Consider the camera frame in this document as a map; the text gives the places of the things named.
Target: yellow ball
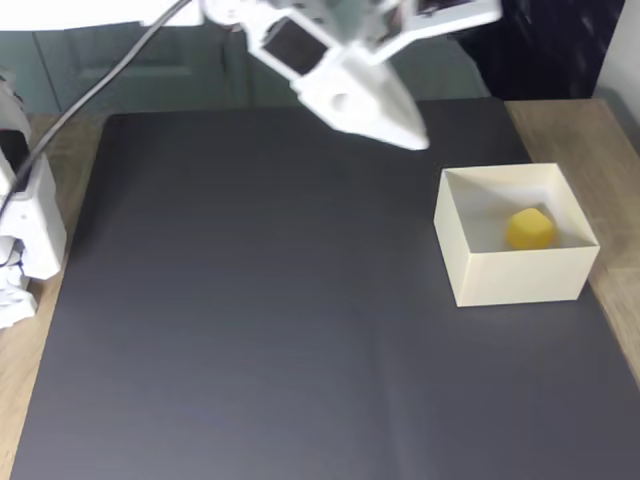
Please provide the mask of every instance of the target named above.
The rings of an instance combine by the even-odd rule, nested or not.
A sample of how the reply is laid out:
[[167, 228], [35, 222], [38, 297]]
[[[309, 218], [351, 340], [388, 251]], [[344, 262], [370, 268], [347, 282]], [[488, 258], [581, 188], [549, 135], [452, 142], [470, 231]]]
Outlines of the yellow ball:
[[516, 213], [507, 228], [507, 242], [516, 250], [547, 248], [555, 236], [553, 223], [537, 208]]

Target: white box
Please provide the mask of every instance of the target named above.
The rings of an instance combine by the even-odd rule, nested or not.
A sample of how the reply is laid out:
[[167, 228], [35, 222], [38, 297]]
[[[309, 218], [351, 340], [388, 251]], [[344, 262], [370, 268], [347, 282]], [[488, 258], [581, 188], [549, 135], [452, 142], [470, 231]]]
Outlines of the white box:
[[[513, 250], [512, 215], [536, 207], [556, 227], [544, 250]], [[600, 250], [556, 164], [450, 168], [434, 224], [459, 307], [575, 300]]]

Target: wooden table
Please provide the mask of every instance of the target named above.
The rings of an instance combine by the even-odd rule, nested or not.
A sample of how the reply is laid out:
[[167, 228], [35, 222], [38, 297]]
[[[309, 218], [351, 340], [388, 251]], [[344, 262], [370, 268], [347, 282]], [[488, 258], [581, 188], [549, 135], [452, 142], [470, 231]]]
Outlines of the wooden table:
[[[601, 242], [590, 282], [640, 381], [640, 159], [601, 100], [507, 104], [529, 155], [562, 167]], [[32, 123], [41, 132], [51, 117]], [[73, 236], [103, 118], [74, 120], [49, 150], [57, 200]], [[0, 480], [8, 480], [62, 277], [32, 285], [34, 318], [0, 332]]]

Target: cable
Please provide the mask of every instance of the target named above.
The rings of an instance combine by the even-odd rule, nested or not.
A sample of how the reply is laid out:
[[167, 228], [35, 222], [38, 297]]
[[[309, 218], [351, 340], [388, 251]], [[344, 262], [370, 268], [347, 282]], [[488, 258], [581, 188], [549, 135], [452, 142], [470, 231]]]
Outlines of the cable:
[[84, 105], [91, 100], [96, 94], [98, 94], [104, 87], [106, 87], [111, 81], [116, 78], [122, 70], [125, 69], [129, 63], [140, 53], [140, 51], [149, 43], [149, 40], [153, 38], [153, 36], [167, 23], [171, 17], [173, 17], [176, 13], [178, 13], [182, 7], [190, 3], [191, 0], [178, 0], [174, 3], [166, 12], [164, 12], [149, 29], [140, 37], [140, 39], [131, 47], [122, 60], [120, 60], [116, 66], [114, 66], [107, 74], [102, 77], [102, 79], [96, 83], [93, 87], [91, 87], [87, 93], [85, 93], [82, 97], [80, 97], [69, 109], [62, 114], [62, 116], [54, 123], [49, 130], [45, 132], [45, 134], [40, 138], [34, 149], [31, 151], [26, 160], [20, 165], [18, 172], [16, 173], [16, 178], [7, 193], [7, 196], [2, 201], [2, 206], [0, 206], [0, 222], [2, 221], [2, 216], [4, 215], [9, 203], [15, 196], [18, 191], [18, 187], [22, 181], [29, 174], [31, 167], [33, 167], [40, 158], [40, 155], [44, 152], [44, 149], [49, 145], [53, 137], [57, 135], [60, 129], [64, 126], [67, 121], [73, 117], [78, 110], [80, 110]]

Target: robotic arm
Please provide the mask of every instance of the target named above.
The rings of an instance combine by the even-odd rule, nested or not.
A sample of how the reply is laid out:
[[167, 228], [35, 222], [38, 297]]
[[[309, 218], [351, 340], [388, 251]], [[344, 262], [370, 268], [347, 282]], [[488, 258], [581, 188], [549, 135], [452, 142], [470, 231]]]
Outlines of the robotic arm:
[[[6, 1], [0, 31], [149, 24], [173, 2]], [[420, 150], [424, 124], [387, 60], [416, 39], [500, 16], [500, 0], [193, 0], [169, 25], [239, 25], [251, 54], [332, 128]]]

